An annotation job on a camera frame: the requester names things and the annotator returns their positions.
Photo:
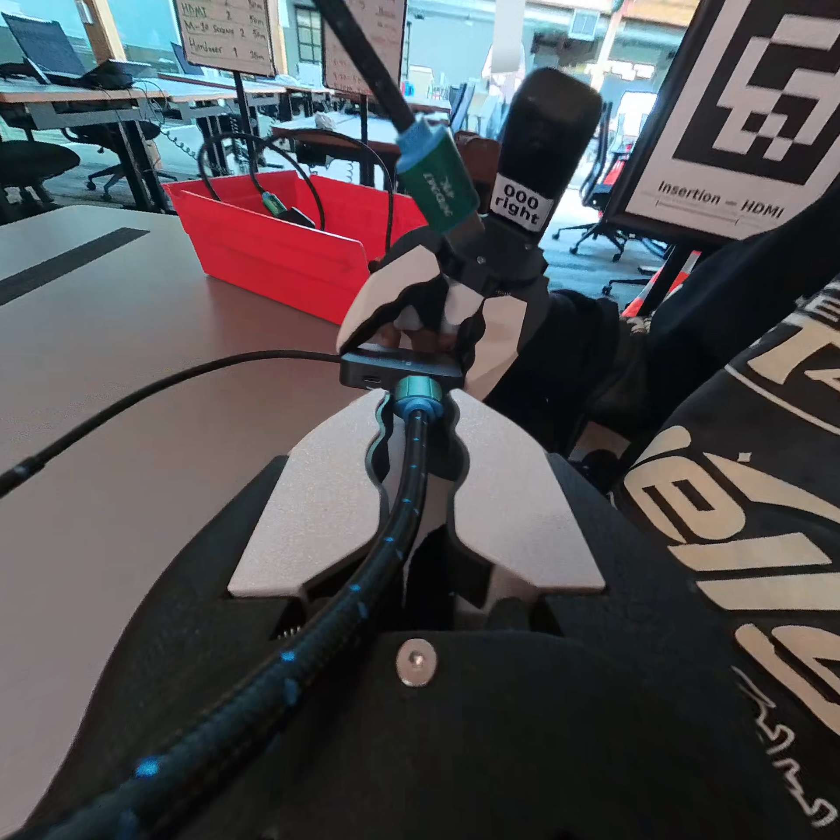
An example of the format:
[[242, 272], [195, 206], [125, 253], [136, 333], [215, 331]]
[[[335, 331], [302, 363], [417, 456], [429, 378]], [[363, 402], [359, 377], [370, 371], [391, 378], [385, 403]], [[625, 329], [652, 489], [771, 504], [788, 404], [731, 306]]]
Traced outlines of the whiteboard with table grid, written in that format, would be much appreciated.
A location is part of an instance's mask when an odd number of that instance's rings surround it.
[[233, 74], [249, 162], [257, 164], [259, 147], [243, 75], [276, 76], [277, 13], [271, 12], [268, 1], [174, 1], [173, 8], [186, 59]]

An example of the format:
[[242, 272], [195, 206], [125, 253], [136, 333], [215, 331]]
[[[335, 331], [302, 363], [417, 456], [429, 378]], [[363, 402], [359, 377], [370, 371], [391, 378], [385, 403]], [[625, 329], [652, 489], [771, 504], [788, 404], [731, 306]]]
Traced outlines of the wooden office desk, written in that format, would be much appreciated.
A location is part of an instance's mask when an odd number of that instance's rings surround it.
[[26, 131], [113, 123], [129, 153], [125, 168], [134, 205], [157, 214], [168, 214], [171, 207], [141, 138], [141, 123], [172, 113], [208, 134], [218, 130], [222, 118], [239, 119], [231, 80], [166, 75], [138, 79], [131, 89], [116, 91], [42, 85], [28, 77], [3, 79], [1, 113], [10, 127]]

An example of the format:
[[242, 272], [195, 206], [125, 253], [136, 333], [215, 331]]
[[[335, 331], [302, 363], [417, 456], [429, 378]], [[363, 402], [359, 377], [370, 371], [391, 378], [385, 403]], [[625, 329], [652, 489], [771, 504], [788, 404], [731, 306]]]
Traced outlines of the person's black printed hoodie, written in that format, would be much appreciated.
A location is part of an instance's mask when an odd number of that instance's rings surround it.
[[615, 489], [710, 633], [770, 783], [762, 837], [838, 838], [838, 186], [703, 259], [650, 319], [656, 435]]

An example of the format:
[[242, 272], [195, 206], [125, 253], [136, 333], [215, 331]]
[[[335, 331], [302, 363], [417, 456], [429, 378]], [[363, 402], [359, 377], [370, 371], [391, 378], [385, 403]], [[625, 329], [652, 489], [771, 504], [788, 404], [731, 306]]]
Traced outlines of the black laptop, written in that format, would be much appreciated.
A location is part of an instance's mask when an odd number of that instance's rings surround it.
[[106, 59], [80, 77], [84, 88], [93, 90], [131, 89], [134, 82], [153, 75], [153, 67], [144, 62]]

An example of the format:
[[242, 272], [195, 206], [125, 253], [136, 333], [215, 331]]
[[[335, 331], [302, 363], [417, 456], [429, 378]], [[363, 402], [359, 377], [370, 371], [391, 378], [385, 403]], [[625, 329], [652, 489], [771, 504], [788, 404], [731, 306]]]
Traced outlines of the person's right hand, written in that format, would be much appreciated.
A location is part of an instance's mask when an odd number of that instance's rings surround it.
[[429, 328], [400, 330], [393, 323], [382, 325], [372, 342], [387, 349], [399, 349], [405, 341], [416, 353], [442, 354], [455, 351], [457, 338], [454, 334], [444, 334]]

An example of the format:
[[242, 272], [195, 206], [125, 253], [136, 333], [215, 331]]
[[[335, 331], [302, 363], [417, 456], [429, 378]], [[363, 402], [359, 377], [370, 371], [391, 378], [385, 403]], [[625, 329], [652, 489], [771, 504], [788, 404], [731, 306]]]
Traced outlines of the red plastic bin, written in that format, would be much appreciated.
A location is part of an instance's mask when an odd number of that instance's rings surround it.
[[385, 253], [388, 193], [311, 176], [325, 211], [321, 231], [317, 204], [298, 173], [263, 172], [258, 179], [316, 227], [273, 217], [248, 175], [213, 178], [219, 201], [199, 180], [164, 190], [207, 275], [341, 324], [370, 274], [369, 263]]

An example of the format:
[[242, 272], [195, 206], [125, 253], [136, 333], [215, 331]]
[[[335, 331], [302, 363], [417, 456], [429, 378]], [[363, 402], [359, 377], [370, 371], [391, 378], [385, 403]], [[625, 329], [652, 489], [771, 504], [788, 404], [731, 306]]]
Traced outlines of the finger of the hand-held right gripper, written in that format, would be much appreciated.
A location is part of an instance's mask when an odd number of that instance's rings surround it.
[[423, 246], [412, 248], [369, 276], [340, 325], [336, 351], [375, 345], [373, 337], [386, 323], [440, 333], [447, 293], [436, 256]]
[[476, 316], [484, 331], [471, 345], [473, 361], [464, 390], [484, 402], [518, 357], [527, 303], [512, 295], [483, 297], [462, 283], [448, 285], [443, 309], [443, 338], [455, 343]]

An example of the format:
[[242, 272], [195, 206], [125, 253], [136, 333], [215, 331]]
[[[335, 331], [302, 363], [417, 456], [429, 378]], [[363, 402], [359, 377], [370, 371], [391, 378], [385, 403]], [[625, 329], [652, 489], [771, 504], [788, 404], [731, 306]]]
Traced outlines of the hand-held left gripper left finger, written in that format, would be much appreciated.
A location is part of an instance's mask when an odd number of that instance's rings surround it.
[[237, 598], [312, 599], [360, 559], [387, 519], [388, 391], [366, 392], [289, 453], [227, 584]]

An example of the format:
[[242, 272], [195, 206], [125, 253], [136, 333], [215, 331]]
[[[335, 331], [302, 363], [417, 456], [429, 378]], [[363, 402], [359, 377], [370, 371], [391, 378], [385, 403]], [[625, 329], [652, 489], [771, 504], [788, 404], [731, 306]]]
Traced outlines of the orange white cone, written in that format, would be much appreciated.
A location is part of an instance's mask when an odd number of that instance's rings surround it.
[[[672, 297], [674, 294], [677, 293], [677, 290], [685, 283], [685, 281], [690, 276], [690, 273], [695, 268], [698, 259], [701, 257], [701, 251], [693, 250], [690, 255], [686, 258], [684, 263], [682, 264], [680, 271], [677, 273], [675, 278], [670, 283], [667, 293], [663, 297], [663, 301], [667, 300], [668, 298]], [[662, 273], [665, 264], [661, 267], [657, 268], [651, 278], [647, 281], [644, 288], [636, 295], [635, 299], [633, 299], [622, 311], [622, 317], [625, 319], [636, 319], [639, 317], [639, 311], [644, 308], [646, 299], [650, 294], [651, 290], [655, 287], [656, 282], [659, 279], [660, 274]]]

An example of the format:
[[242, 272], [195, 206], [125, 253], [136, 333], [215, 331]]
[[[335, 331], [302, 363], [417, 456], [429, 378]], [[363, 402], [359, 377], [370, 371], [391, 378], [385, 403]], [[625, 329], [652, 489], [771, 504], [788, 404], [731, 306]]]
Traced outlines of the black office chair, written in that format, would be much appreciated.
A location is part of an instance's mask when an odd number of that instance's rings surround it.
[[2, 13], [12, 36], [34, 65], [47, 78], [81, 78], [87, 72], [68, 36], [57, 21]]
[[651, 255], [663, 258], [665, 257], [666, 247], [659, 242], [640, 237], [637, 234], [628, 234], [605, 220], [606, 208], [612, 196], [614, 185], [618, 176], [622, 173], [624, 165], [628, 162], [634, 146], [634, 142], [627, 143], [624, 140], [614, 140], [611, 129], [612, 119], [613, 103], [604, 100], [600, 121], [594, 136], [596, 141], [594, 162], [579, 189], [582, 206], [595, 210], [598, 214], [597, 221], [592, 224], [561, 227], [552, 235], [552, 239], [559, 240], [563, 232], [583, 231], [582, 236], [569, 248], [569, 253], [572, 256], [577, 256], [580, 246], [584, 242], [604, 238], [616, 249], [612, 256], [612, 262], [619, 261], [623, 257], [627, 243], [635, 239]]
[[57, 143], [2, 140], [2, 214], [9, 215], [14, 206], [7, 198], [10, 189], [17, 190], [20, 198], [17, 206], [30, 214], [54, 209], [56, 205], [44, 183], [75, 169], [80, 162], [76, 152]]
[[127, 178], [125, 167], [129, 164], [129, 153], [125, 150], [118, 128], [113, 123], [94, 123], [70, 129], [62, 128], [60, 131], [68, 141], [95, 145], [99, 152], [108, 150], [118, 156], [118, 164], [104, 170], [95, 171], [87, 179], [87, 189], [94, 192], [97, 189], [95, 180], [105, 175], [110, 176], [110, 179], [105, 182], [102, 188], [101, 197], [103, 202], [109, 203], [112, 200], [111, 188], [117, 185], [119, 181]]

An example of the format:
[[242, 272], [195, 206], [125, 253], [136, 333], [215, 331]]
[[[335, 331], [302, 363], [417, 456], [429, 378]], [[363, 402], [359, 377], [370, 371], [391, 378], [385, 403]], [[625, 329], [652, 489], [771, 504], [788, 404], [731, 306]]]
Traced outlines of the grey office desk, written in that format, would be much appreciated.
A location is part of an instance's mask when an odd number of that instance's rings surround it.
[[313, 117], [281, 122], [270, 135], [287, 143], [297, 161], [310, 169], [324, 170], [329, 176], [364, 186], [384, 186], [382, 168], [357, 145], [366, 143], [394, 175], [400, 150], [396, 129], [380, 117], [369, 116], [366, 133], [356, 113], [318, 112]]

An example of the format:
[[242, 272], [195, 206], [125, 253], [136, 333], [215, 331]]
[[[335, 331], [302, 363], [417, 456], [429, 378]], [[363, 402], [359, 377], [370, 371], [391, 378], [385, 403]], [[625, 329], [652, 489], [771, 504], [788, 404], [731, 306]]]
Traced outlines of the whiteboard with written list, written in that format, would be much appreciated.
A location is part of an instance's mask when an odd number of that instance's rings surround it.
[[316, 2], [322, 16], [326, 88], [360, 107], [360, 178], [373, 186], [379, 165], [385, 183], [396, 179], [398, 136], [415, 122], [400, 87], [406, 3]]

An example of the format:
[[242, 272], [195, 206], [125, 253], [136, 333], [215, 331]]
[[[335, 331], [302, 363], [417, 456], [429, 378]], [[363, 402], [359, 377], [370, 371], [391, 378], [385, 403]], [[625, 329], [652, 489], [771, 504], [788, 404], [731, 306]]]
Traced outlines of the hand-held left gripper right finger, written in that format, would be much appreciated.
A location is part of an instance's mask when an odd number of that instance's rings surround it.
[[455, 389], [446, 396], [446, 570], [457, 628], [484, 625], [515, 598], [606, 589], [545, 449], [518, 425]]

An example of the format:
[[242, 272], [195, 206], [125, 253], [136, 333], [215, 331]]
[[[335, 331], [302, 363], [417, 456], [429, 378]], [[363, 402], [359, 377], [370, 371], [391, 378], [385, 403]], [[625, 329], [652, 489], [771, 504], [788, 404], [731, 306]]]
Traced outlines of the black white tag sign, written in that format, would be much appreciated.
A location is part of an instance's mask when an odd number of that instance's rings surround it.
[[838, 184], [839, 2], [701, 2], [604, 221], [690, 250], [774, 230]]

